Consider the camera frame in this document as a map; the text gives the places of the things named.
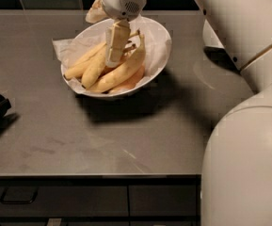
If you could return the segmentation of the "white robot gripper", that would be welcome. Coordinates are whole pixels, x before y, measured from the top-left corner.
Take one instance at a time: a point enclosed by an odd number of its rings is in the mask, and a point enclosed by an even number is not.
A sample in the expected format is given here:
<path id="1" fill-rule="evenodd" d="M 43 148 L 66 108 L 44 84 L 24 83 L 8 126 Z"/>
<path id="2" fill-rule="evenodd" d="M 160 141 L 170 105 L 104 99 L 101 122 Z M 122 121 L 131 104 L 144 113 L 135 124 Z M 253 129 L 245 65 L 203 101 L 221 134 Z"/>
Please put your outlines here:
<path id="1" fill-rule="evenodd" d="M 133 21 L 146 3 L 147 0 L 94 0 L 85 18 L 87 23 L 95 24 L 107 17 L 115 20 L 105 31 L 107 67 L 115 68 L 119 65 L 131 33 L 128 21 Z"/>

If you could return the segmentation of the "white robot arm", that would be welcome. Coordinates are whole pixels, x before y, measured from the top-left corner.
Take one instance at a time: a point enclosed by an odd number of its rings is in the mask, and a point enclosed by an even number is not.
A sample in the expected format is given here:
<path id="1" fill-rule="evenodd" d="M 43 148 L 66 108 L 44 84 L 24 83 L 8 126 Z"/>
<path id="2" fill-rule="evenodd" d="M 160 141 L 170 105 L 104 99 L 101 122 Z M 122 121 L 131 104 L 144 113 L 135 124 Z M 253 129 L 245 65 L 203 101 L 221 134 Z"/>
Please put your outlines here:
<path id="1" fill-rule="evenodd" d="M 254 96 L 208 140 L 201 226 L 272 226 L 272 0 L 194 0 Z"/>

